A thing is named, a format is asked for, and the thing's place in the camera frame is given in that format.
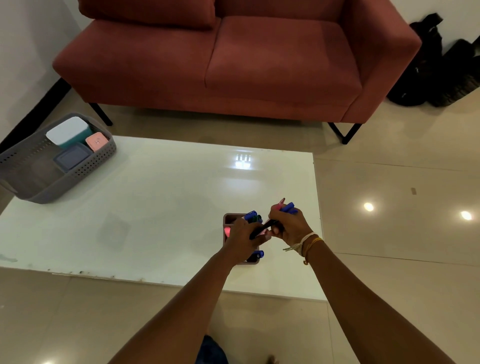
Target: gold bracelet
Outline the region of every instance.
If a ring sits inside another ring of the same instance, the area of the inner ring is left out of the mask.
[[[307,260],[307,254],[310,248],[312,247],[313,244],[315,244],[317,241],[324,241],[322,238],[315,238],[308,246],[307,249],[305,249],[305,260],[303,263],[307,266],[308,265],[308,260]]]

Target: sofa back cushion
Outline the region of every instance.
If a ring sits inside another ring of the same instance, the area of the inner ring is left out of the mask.
[[[314,19],[336,22],[344,0],[216,0],[218,17],[230,15]]]
[[[211,29],[215,0],[78,0],[80,12],[92,19]]]

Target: red sofa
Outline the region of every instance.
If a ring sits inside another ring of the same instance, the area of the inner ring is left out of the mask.
[[[420,48],[389,0],[79,0],[53,67],[97,103],[325,121],[346,144]],[[354,124],[342,136],[333,123]]]

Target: white lid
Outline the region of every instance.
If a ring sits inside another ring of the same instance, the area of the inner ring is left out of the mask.
[[[74,116],[49,130],[46,136],[54,144],[60,146],[86,129],[88,129],[88,124],[78,116]]]

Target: person's left hand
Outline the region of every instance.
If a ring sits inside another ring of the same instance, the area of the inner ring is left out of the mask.
[[[271,236],[266,234],[250,240],[250,234],[261,225],[259,222],[249,224],[243,218],[235,220],[230,230],[230,237],[222,248],[222,251],[232,259],[234,265],[247,260],[257,249],[257,246],[270,240]]]

